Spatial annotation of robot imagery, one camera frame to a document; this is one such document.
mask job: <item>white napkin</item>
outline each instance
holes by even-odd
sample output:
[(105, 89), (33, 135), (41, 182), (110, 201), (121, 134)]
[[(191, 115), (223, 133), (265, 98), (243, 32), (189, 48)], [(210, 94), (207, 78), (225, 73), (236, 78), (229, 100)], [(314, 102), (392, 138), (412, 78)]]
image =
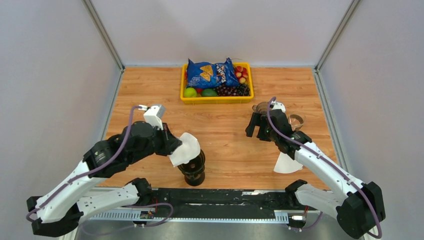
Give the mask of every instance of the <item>white napkin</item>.
[(302, 167), (303, 165), (298, 161), (295, 161), (289, 157), (289, 155), (280, 152), (277, 162), (275, 163), (274, 172), (279, 174), (291, 174), (301, 170)]
[(186, 164), (200, 154), (200, 144), (195, 136), (184, 132), (179, 139), (182, 144), (171, 155), (168, 155), (174, 167)]

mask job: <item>lime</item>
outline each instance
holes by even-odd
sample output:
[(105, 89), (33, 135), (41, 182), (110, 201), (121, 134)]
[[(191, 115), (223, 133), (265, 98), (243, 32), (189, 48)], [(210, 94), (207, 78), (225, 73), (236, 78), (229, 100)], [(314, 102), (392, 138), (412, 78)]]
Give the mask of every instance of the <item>lime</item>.
[(186, 89), (184, 89), (182, 95), (184, 96), (184, 98), (195, 98), (198, 95), (198, 92), (192, 87), (187, 87)]
[(217, 92), (213, 89), (206, 88), (201, 92), (202, 97), (216, 97), (218, 96)]

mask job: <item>bag of chips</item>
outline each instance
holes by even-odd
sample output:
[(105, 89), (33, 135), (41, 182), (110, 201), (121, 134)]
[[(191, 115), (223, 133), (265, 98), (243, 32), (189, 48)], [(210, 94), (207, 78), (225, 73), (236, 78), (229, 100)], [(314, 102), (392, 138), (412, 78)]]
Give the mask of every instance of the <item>bag of chips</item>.
[(187, 87), (196, 89), (213, 89), (221, 84), (238, 87), (240, 84), (230, 58), (215, 64), (205, 61), (194, 63), (188, 59), (187, 82)]

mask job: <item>white arm segment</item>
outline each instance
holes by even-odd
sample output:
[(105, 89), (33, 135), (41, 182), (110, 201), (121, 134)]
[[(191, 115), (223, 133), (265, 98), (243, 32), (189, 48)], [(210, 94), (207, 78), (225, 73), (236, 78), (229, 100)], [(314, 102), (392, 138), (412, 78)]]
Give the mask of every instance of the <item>white arm segment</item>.
[(294, 194), (300, 204), (318, 209), (333, 218), (337, 217), (336, 207), (343, 203), (334, 193), (320, 190), (311, 184), (300, 186)]
[(271, 110), (281, 109), (281, 111), (282, 111), (283, 113), (285, 113), (285, 112), (286, 112), (286, 107), (284, 106), (284, 104), (282, 104), (282, 103), (281, 103), (281, 102), (279, 102), (279, 101), (272, 101), (272, 102), (271, 102), (271, 105), (273, 105), (273, 107), (272, 107), (272, 109), (271, 109)]
[[(315, 143), (307, 142), (305, 145), (331, 161), (331, 159), (327, 157)], [(297, 150), (294, 153), (294, 159), (310, 169), (315, 175), (317, 175), (319, 179), (321, 179), (332, 190), (336, 200), (343, 202), (348, 197), (348, 192), (356, 193), (357, 190), (352, 185), (350, 185), (349, 182), (347, 182), (334, 168), (329, 166), (323, 160), (317, 158), (307, 149), (301, 147), (300, 150)], [(335, 162), (331, 162), (335, 165), (335, 167), (346, 174), (350, 178), (351, 182), (354, 182), (358, 186), (362, 185), (362, 180), (350, 175)]]
[(129, 183), (124, 187), (109, 191), (104, 194), (82, 197), (76, 202), (79, 211), (84, 212), (84, 215), (79, 219), (79, 223), (82, 223), (97, 214), (121, 206), (135, 204), (140, 198), (138, 193), (139, 191), (137, 190), (136, 186), (134, 186), (132, 183)]
[[(67, 183), (69, 179), (76, 175), (88, 172), (90, 169), (87, 163), (82, 160), (76, 166), (75, 170), (67, 176), (59, 185), (57, 185), (51, 192), (37, 199), (37, 205), (35, 208), (39, 208), (44, 201), (52, 195), (60, 186)], [(66, 186), (56, 197), (54, 197), (45, 207), (37, 211), (37, 216), (41, 218), (42, 222), (52, 223), (62, 219), (67, 211), (90, 189), (102, 183), (107, 178), (92, 177), (88, 176), (77, 179), (70, 185)]]
[(140, 110), (146, 111), (143, 114), (143, 117), (146, 123), (152, 125), (153, 127), (158, 127), (160, 130), (164, 129), (164, 125), (162, 124), (161, 118), (163, 117), (167, 109), (164, 106), (162, 106), (162, 104), (152, 105), (149, 109), (147, 109), (147, 107), (144, 105), (139, 105), (139, 106), (142, 107), (142, 108), (139, 108)]

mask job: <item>cable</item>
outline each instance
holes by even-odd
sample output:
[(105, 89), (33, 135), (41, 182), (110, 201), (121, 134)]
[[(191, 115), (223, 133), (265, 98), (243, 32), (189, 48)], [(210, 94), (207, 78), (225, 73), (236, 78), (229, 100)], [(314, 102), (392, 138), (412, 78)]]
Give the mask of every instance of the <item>cable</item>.
[(292, 227), (288, 225), (285, 225), (285, 226), (289, 227), (289, 229), (293, 229), (294, 231), (302, 232), (302, 231), (306, 231), (306, 230), (310, 230), (314, 228), (318, 224), (318, 222), (321, 220), (322, 217), (323, 217), (323, 212), (321, 211), (319, 212), (318, 218), (315, 220), (314, 223), (312, 223), (310, 226), (303, 227), (303, 228), (297, 228), (297, 227)]
[[(274, 125), (273, 121), (271, 120), (271, 116), (270, 116), (270, 109), (271, 109), (271, 102), (275, 101), (277, 99), (277, 97), (272, 97), (271, 100), (269, 100), (268, 102), (268, 107), (266, 108), (266, 116), (268, 118), (268, 122), (271, 125), (272, 129), (274, 129), (274, 131), (280, 135), (281, 137), (283, 137), (284, 139), (297, 144), (299, 146), (301, 146), (302, 148), (305, 148), (306, 150), (308, 150), (309, 152), (311, 152), (312, 154), (314, 154), (315, 156), (319, 157), (321, 160), (323, 160), (326, 164), (330, 165), (334, 170), (336, 170), (336, 172), (338, 172), (346, 181), (350, 181), (350, 178), (344, 173), (342, 172), (338, 167), (336, 167), (334, 165), (334, 163), (332, 163), (331, 160), (326, 159), (325, 157), (321, 156), (319, 153), (317, 153), (316, 151), (314, 151), (313, 149), (311, 149), (310, 147), (306, 146), (305, 144), (298, 142), (294, 139), (291, 139), (290, 137), (282, 134)], [(350, 183), (358, 192), (359, 194), (362, 196), (362, 198), (365, 200), (366, 204), (368, 205), (369, 210), (371, 211), (372, 217), (374, 218), (375, 221), (375, 226), (377, 227), (378, 230), (378, 235), (373, 234), (372, 232), (367, 232), (371, 237), (376, 238), (376, 239), (381, 239), (383, 236), (382, 233), (382, 227), (380, 225), (380, 221), (379, 218), (377, 217), (377, 213), (374, 210), (373, 205), (371, 204), (370, 200), (368, 199), (368, 197), (365, 195), (365, 193), (362, 191), (362, 189), (360, 189), (353, 181)]]
[(31, 218), (32, 214), (35, 214), (38, 210), (44, 208), (47, 204), (49, 204), (52, 199), (54, 197), (56, 197), (60, 192), (63, 191), (63, 189), (65, 189), (68, 185), (70, 185), (71, 183), (73, 183), (75, 180), (78, 180), (82, 177), (97, 173), (98, 171), (106, 168), (109, 164), (111, 164), (117, 157), (118, 155), (122, 152), (122, 150), (124, 149), (125, 144), (127, 143), (128, 137), (130, 136), (130, 131), (131, 131), (131, 125), (133, 123), (133, 115), (134, 115), (134, 110), (135, 109), (141, 109), (141, 106), (133, 106), (131, 107), (131, 110), (129, 112), (129, 120), (128, 120), (128, 127), (126, 128), (125, 131), (125, 135), (123, 137), (122, 143), (120, 144), (118, 150), (115, 152), (115, 154), (104, 164), (94, 168), (93, 170), (78, 174), (72, 178), (70, 178), (66, 183), (64, 183), (62, 186), (60, 186), (56, 191), (54, 191), (51, 196), (49, 196), (42, 204), (40, 204), (39, 208), (34, 208), (32, 211), (28, 212), (28, 214), (26, 215), (26, 219), (30, 222), (34, 222), (35, 220)]
[(85, 235), (100, 237), (100, 236), (116, 234), (116, 233), (119, 233), (119, 232), (127, 230), (127, 229), (133, 229), (135, 227), (155, 227), (155, 226), (159, 226), (159, 225), (165, 223), (165, 221), (168, 220), (172, 216), (172, 214), (174, 213), (174, 207), (170, 203), (161, 202), (161, 203), (155, 203), (155, 204), (150, 204), (150, 205), (146, 205), (146, 206), (128, 205), (128, 206), (125, 206), (125, 207), (141, 209), (141, 208), (153, 208), (153, 207), (157, 207), (157, 206), (168, 206), (168, 207), (171, 208), (171, 212), (163, 220), (158, 221), (158, 222), (153, 223), (153, 224), (149, 224), (149, 225), (147, 225), (147, 224), (138, 224), (138, 225), (132, 224), (132, 225), (124, 226), (122, 228), (119, 228), (119, 229), (116, 229), (116, 230), (113, 230), (113, 231), (110, 231), (110, 232), (106, 232), (106, 233), (91, 233), (91, 232), (88, 232), (85, 229), (85, 223), (83, 223), (83, 224), (81, 224), (80, 229)]
[[(154, 196), (153, 198), (156, 199), (156, 203), (159, 202), (157, 197)], [(156, 208), (154, 209), (154, 213), (156, 214), (157, 212), (158, 212), (158, 206), (156, 206)]]
[(308, 210), (309, 210), (309, 206), (305, 206), (305, 210), (304, 210), (304, 212), (303, 212), (303, 215), (305, 216), (305, 221), (307, 220), (307, 218), (308, 218)]
[(138, 226), (139, 227), (156, 227), (156, 226), (159, 226), (159, 225), (164, 224), (172, 216), (172, 214), (174, 213), (174, 207), (170, 203), (161, 202), (161, 203), (155, 203), (155, 204), (150, 204), (150, 205), (146, 205), (146, 206), (127, 205), (125, 207), (135, 208), (135, 209), (142, 209), (142, 208), (152, 208), (152, 207), (155, 207), (155, 206), (168, 206), (168, 207), (171, 208), (171, 212), (168, 214), (168, 216), (166, 216), (164, 219), (162, 219), (162, 220), (160, 220), (158, 222), (155, 222), (153, 224), (144, 225), (144, 226), (142, 226), (142, 225), (138, 225)]

